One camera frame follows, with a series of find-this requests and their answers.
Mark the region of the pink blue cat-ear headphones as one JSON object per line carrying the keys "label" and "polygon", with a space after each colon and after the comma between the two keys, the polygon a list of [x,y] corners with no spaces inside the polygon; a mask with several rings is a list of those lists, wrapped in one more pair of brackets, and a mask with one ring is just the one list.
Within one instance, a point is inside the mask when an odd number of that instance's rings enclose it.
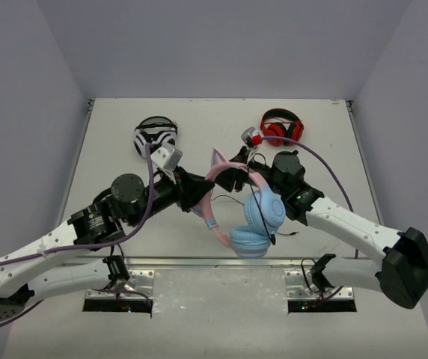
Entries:
{"label": "pink blue cat-ear headphones", "polygon": [[[236,163],[230,163],[215,147],[211,156],[211,168],[205,179],[214,182],[215,178],[228,168],[238,167]],[[206,194],[192,211],[204,220],[207,228],[217,236],[220,243],[232,249],[241,258],[265,256],[286,218],[286,209],[281,196],[274,193],[271,188],[257,189],[245,198],[243,213],[246,225],[232,228],[228,235],[222,232],[215,219],[210,193]]]}

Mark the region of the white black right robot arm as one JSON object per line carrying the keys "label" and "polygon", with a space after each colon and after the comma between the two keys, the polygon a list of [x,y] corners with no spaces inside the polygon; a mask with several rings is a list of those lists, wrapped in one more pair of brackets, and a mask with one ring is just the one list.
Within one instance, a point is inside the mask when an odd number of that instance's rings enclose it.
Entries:
{"label": "white black right robot arm", "polygon": [[428,289],[428,241],[410,227],[405,231],[374,223],[326,197],[304,180],[295,151],[277,153],[270,166],[234,162],[214,149],[207,180],[232,191],[253,184],[244,201],[247,224],[224,234],[216,223],[210,197],[202,204],[208,228],[239,257],[262,257],[275,243],[286,219],[323,231],[359,250],[365,259],[325,254],[311,266],[311,282],[324,294],[345,285],[382,292],[400,307],[414,308]]}

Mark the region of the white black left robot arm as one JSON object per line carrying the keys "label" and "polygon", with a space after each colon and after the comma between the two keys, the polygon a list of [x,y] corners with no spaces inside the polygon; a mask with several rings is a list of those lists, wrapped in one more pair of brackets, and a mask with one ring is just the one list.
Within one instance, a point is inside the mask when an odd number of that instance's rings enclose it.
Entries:
{"label": "white black left robot arm", "polygon": [[121,255],[109,254],[81,266],[66,261],[103,248],[114,248],[132,238],[155,214],[177,204],[188,212],[214,187],[212,180],[182,168],[149,185],[135,174],[118,176],[93,203],[71,215],[38,240],[0,257],[0,327],[32,310],[43,300],[91,289],[115,296],[128,293],[129,270]]}

